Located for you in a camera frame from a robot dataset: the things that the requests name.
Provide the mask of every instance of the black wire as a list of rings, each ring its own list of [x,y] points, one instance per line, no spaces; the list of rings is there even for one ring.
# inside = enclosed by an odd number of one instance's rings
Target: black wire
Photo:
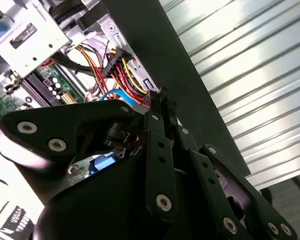
[[[104,54],[103,54],[103,58],[102,58],[102,66],[100,66],[101,68],[104,67],[105,57],[106,57],[106,54],[107,54],[107,49],[108,49],[109,43],[110,43],[110,40],[108,40],[106,42],[106,45],[105,45],[105,50],[104,50]]]
[[[81,0],[64,0],[59,5],[50,9],[50,14],[53,19],[58,23],[62,23],[64,20],[70,18],[71,16],[81,12],[86,9],[86,6],[81,2]],[[67,69],[75,71],[75,73],[83,73],[89,76],[93,76],[93,73],[88,66],[82,66],[60,52],[55,53],[51,56],[51,59]]]
[[[86,6],[80,0],[65,0],[59,5],[51,8],[50,14],[53,19],[60,24],[64,20],[85,9]]]
[[[56,52],[51,59],[53,59],[53,61],[56,64],[59,64],[61,66],[64,66],[67,69],[73,70],[76,73],[80,72],[83,74],[87,74],[89,76],[94,76],[91,68],[89,66],[82,66],[74,61],[72,61],[71,59],[69,59],[68,57],[66,57],[65,55],[63,55],[61,52]]]

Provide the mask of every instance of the silver metal sheet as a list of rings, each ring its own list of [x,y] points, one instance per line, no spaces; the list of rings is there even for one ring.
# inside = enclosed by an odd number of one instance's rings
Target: silver metal sheet
[[[262,189],[300,174],[300,0],[161,0]]]

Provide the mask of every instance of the silver screw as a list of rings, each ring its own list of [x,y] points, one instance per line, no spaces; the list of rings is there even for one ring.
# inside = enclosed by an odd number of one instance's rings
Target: silver screw
[[[58,138],[51,139],[49,141],[48,145],[49,145],[49,148],[55,152],[62,152],[64,150],[66,150],[66,148],[67,148],[66,142],[61,139],[58,139]]]
[[[237,232],[238,232],[237,226],[234,223],[234,221],[232,221],[229,217],[225,217],[223,219],[223,225],[233,235],[237,234]]]
[[[185,134],[185,135],[189,135],[189,131],[185,128],[182,128],[181,131]]]
[[[216,154],[217,151],[213,148],[213,147],[209,147],[209,151],[212,153],[212,154]]]
[[[115,27],[114,25],[112,25],[112,24],[110,24],[110,25],[108,26],[108,28],[109,28],[109,31],[110,31],[110,32],[114,32],[114,31],[116,30],[116,27]]]
[[[161,210],[165,212],[169,212],[172,209],[172,203],[170,199],[163,194],[159,194],[156,196],[156,204]]]
[[[126,113],[129,112],[129,108],[126,106],[121,106],[121,110],[125,111]]]
[[[153,117],[155,120],[159,120],[159,117],[156,116],[156,115],[154,115],[154,114],[152,114],[152,117]]]
[[[292,236],[292,232],[290,230],[290,228],[287,227],[287,225],[285,225],[284,223],[281,223],[281,228],[283,229],[283,231],[288,234],[289,236]]]
[[[30,121],[19,122],[16,128],[20,133],[23,134],[34,134],[36,131],[38,131],[37,125]]]
[[[279,235],[278,228],[272,222],[268,222],[268,226],[275,235]]]

